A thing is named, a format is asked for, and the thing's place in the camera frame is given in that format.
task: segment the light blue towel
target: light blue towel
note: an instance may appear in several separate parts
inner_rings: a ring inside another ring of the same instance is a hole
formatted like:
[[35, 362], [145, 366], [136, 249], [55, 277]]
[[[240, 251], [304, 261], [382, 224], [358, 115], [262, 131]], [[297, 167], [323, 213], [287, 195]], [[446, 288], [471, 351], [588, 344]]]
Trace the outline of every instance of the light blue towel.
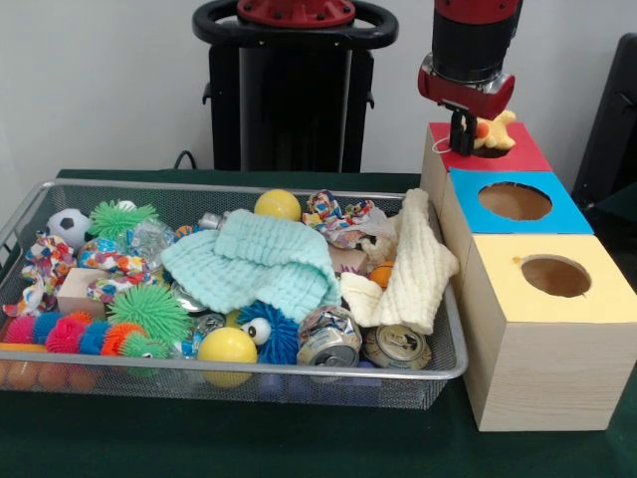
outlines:
[[186, 236], [161, 259], [192, 297], [216, 312], [262, 301], [300, 323], [317, 307], [340, 305], [327, 243], [299, 222], [237, 210], [221, 231]]

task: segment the soccer ball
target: soccer ball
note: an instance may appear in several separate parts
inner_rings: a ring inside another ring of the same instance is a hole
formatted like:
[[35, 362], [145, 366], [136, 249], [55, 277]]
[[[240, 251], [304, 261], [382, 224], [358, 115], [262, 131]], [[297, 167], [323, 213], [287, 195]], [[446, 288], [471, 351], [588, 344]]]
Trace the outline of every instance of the soccer ball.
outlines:
[[90, 227], [91, 219], [78, 209], [64, 209], [51, 216], [47, 223], [47, 233], [61, 237], [78, 252], [86, 243], [86, 234]]

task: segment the white wall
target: white wall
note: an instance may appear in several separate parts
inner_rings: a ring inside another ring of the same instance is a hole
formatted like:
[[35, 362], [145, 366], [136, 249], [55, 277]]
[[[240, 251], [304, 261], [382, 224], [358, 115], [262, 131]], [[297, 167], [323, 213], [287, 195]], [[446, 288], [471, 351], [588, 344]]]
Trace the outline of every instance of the white wall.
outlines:
[[[170, 167], [183, 148], [212, 165], [209, 110], [200, 103], [207, 45], [190, 26], [200, 3], [0, 3], [3, 208], [6, 197], [62, 167]], [[363, 170], [419, 172], [427, 121], [449, 118], [416, 89], [433, 0], [376, 3], [398, 16], [401, 31], [395, 45], [375, 53], [376, 110], [368, 115]], [[634, 0], [525, 2], [506, 61], [518, 76], [511, 107], [568, 186], [617, 40], [637, 30], [636, 18]]]

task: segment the red box top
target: red box top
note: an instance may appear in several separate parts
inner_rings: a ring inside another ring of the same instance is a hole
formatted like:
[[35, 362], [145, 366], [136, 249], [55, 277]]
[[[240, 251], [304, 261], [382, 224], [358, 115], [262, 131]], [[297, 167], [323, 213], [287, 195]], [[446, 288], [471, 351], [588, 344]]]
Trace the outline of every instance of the red box top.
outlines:
[[[429, 124], [434, 141], [440, 141], [449, 136], [450, 125], [447, 122], [432, 122]], [[502, 157], [463, 156], [456, 151], [440, 154], [445, 168], [470, 169], [477, 171], [551, 171], [548, 161], [533, 141], [523, 122], [512, 122], [507, 126], [509, 136], [516, 141], [516, 145]], [[449, 148], [449, 141], [442, 141], [438, 149]]]

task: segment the yellow box top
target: yellow box top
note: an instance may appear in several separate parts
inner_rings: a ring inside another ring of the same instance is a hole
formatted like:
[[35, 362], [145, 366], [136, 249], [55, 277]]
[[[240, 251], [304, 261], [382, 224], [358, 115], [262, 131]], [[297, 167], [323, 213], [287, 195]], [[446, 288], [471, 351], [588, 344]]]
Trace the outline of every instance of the yellow box top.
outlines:
[[595, 236], [473, 238], [508, 322], [637, 323], [637, 295]]

